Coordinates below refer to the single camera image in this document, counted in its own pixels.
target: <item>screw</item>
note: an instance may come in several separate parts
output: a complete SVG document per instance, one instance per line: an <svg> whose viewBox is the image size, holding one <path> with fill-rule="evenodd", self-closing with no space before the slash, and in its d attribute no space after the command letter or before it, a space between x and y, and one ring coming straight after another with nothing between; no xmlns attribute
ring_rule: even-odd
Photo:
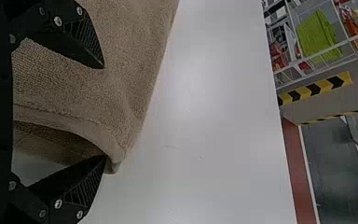
<svg viewBox="0 0 358 224"><path fill-rule="evenodd" d="M16 43L16 36L8 35L8 41L10 42L10 44L15 44Z"/></svg>
<svg viewBox="0 0 358 224"><path fill-rule="evenodd" d="M13 190L13 189L16 188L16 186L17 186L16 181L10 181L10 182L8 182L8 190Z"/></svg>
<svg viewBox="0 0 358 224"><path fill-rule="evenodd" d="M54 17L54 23L56 24L56 26L60 27L62 26L62 20L60 17Z"/></svg>
<svg viewBox="0 0 358 224"><path fill-rule="evenodd" d="M42 218L42 217L45 217L45 216L46 216L46 210L40 211L39 217Z"/></svg>
<svg viewBox="0 0 358 224"><path fill-rule="evenodd" d="M59 200L57 200L56 203L54 204L54 208L55 208L55 209L60 209L61 206L62 206L62 200L59 199Z"/></svg>
<svg viewBox="0 0 358 224"><path fill-rule="evenodd" d="M77 15L79 15L79 16L83 15L83 8L77 7L76 11L77 11Z"/></svg>
<svg viewBox="0 0 358 224"><path fill-rule="evenodd" d="M83 217L83 211L82 210L78 211L76 217L77 219L81 219Z"/></svg>
<svg viewBox="0 0 358 224"><path fill-rule="evenodd" d="M39 14L42 15L42 16L46 15L45 9L42 8L42 7L40 7L40 8L39 8Z"/></svg>

